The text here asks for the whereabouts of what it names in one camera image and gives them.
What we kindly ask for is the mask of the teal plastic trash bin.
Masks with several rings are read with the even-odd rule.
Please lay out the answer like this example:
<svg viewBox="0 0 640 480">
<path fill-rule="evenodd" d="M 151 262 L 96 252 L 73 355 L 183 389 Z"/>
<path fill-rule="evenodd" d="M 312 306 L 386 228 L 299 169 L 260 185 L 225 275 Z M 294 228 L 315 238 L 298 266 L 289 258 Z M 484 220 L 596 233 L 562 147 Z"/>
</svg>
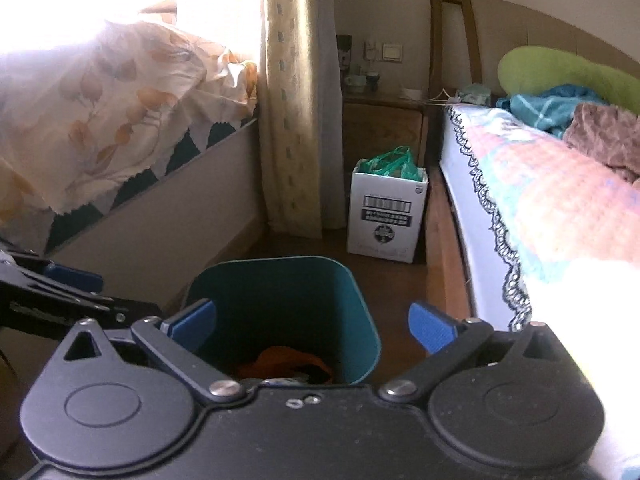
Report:
<svg viewBox="0 0 640 480">
<path fill-rule="evenodd" d="M 250 368 L 265 351 L 288 348 L 319 359 L 318 384 L 356 384 L 378 365 L 382 344 L 350 272 L 326 257 L 235 260 L 205 269 L 184 303 L 210 300 L 213 333 L 198 349 L 222 372 L 267 376 Z"/>
</svg>

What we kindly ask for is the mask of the white printed cardboard box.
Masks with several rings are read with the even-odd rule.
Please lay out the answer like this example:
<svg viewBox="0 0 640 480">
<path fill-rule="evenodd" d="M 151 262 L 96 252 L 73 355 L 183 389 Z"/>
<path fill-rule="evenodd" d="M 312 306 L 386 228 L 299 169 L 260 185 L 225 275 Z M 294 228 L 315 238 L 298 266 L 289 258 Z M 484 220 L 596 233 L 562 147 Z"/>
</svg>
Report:
<svg viewBox="0 0 640 480">
<path fill-rule="evenodd" d="M 419 180 L 366 174 L 361 159 L 352 170 L 347 251 L 350 254 L 413 263 L 424 215 L 428 175 Z"/>
</svg>

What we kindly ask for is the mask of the wall switch plate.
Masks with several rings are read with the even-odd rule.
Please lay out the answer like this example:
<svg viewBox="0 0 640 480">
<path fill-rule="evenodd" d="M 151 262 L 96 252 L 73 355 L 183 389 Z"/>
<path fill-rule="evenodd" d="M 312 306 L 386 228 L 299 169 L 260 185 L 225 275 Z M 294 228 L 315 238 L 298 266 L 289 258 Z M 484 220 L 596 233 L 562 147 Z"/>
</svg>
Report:
<svg viewBox="0 0 640 480">
<path fill-rule="evenodd" d="M 382 44 L 382 60 L 390 63 L 401 63 L 404 47 L 401 44 Z"/>
</svg>

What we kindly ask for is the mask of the blue towel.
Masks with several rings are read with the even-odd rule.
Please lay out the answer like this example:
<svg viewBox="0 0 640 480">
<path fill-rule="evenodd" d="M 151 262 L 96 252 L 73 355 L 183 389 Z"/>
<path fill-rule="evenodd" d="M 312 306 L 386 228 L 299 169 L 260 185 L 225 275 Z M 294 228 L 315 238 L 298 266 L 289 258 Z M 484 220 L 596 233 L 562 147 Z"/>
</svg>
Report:
<svg viewBox="0 0 640 480">
<path fill-rule="evenodd" d="M 573 121 L 577 105 L 582 103 L 608 105 L 589 88 L 561 84 L 539 94 L 518 93 L 500 98 L 496 107 L 509 112 L 529 127 L 562 139 Z"/>
</svg>

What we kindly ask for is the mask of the green plastic bag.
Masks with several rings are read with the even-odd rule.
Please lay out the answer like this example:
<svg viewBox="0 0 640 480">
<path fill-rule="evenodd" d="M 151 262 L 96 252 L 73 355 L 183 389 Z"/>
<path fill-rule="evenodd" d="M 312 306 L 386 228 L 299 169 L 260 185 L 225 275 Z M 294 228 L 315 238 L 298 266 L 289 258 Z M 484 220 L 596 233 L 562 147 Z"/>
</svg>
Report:
<svg viewBox="0 0 640 480">
<path fill-rule="evenodd" d="M 413 160 L 411 148 L 401 145 L 381 155 L 358 162 L 357 172 L 379 177 L 422 181 L 421 170 Z"/>
</svg>

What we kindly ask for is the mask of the wooden bed frame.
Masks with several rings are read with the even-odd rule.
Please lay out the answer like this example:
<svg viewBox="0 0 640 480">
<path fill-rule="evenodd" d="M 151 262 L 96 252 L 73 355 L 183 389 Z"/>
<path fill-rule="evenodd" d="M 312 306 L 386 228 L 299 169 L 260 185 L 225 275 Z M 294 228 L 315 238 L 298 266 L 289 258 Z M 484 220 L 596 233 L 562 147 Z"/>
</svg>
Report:
<svg viewBox="0 0 640 480">
<path fill-rule="evenodd" d="M 425 209 L 426 299 L 457 320 L 472 315 L 468 277 L 454 210 L 442 170 L 427 170 L 430 187 Z"/>
</svg>

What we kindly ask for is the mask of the beige padded headboard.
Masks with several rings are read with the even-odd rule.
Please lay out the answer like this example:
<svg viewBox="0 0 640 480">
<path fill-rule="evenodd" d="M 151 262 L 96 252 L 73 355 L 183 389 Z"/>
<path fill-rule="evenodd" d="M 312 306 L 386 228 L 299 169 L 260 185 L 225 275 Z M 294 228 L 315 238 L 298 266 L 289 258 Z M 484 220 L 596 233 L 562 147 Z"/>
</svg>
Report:
<svg viewBox="0 0 640 480">
<path fill-rule="evenodd" d="M 639 63 L 612 44 L 527 6 L 503 0 L 431 0 L 428 95 L 484 84 L 494 96 L 502 96 L 499 61 L 528 46 L 570 52 L 639 75 Z"/>
</svg>

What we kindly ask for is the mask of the floral leaf blanket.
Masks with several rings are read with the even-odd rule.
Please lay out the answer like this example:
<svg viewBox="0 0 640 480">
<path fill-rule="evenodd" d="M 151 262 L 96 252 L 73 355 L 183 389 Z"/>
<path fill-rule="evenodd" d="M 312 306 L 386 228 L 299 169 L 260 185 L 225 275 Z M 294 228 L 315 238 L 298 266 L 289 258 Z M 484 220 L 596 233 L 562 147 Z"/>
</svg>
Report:
<svg viewBox="0 0 640 480">
<path fill-rule="evenodd" d="M 152 168 L 190 125 L 237 122 L 255 62 L 166 24 L 107 24 L 86 44 L 1 59 L 1 232 L 32 232 Z"/>
</svg>

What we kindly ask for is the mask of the wooden nightstand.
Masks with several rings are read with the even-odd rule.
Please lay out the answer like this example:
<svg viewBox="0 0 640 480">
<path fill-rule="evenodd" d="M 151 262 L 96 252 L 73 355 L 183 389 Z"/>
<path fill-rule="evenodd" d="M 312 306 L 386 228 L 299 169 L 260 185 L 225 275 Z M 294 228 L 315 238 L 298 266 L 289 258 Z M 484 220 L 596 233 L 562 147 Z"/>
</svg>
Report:
<svg viewBox="0 0 640 480">
<path fill-rule="evenodd" d="M 343 98 L 344 169 L 351 172 L 360 159 L 369 159 L 401 145 L 414 162 L 425 166 L 437 105 L 379 93 L 347 93 Z"/>
</svg>

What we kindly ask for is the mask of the beige patterned curtain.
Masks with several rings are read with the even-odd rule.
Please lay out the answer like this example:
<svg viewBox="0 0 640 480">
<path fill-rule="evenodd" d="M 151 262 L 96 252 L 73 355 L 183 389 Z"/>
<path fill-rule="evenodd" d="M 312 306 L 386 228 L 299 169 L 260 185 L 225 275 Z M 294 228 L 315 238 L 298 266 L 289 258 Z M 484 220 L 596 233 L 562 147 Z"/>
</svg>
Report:
<svg viewBox="0 0 640 480">
<path fill-rule="evenodd" d="M 334 0 L 262 0 L 262 192 L 270 228 L 319 238 L 346 222 Z"/>
</svg>

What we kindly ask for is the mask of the green long pillow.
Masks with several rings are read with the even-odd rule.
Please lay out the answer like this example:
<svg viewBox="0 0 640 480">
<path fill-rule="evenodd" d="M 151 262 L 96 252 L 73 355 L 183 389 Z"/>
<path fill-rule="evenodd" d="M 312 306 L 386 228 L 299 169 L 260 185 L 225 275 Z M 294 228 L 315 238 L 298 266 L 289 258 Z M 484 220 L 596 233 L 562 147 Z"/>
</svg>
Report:
<svg viewBox="0 0 640 480">
<path fill-rule="evenodd" d="M 541 94 L 562 84 L 574 84 L 596 92 L 606 102 L 639 114 L 638 76 L 574 53 L 538 46 L 518 47 L 503 55 L 497 77 L 508 96 Z"/>
</svg>

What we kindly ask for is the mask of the brown fuzzy blanket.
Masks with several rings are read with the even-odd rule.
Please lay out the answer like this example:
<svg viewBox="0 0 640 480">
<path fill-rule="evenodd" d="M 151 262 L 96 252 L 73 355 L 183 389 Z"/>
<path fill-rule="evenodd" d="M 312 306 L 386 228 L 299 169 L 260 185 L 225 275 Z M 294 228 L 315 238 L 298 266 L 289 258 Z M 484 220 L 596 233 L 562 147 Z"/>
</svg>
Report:
<svg viewBox="0 0 640 480">
<path fill-rule="evenodd" d="M 639 116 L 615 105 L 579 103 L 563 141 L 639 188 Z"/>
</svg>

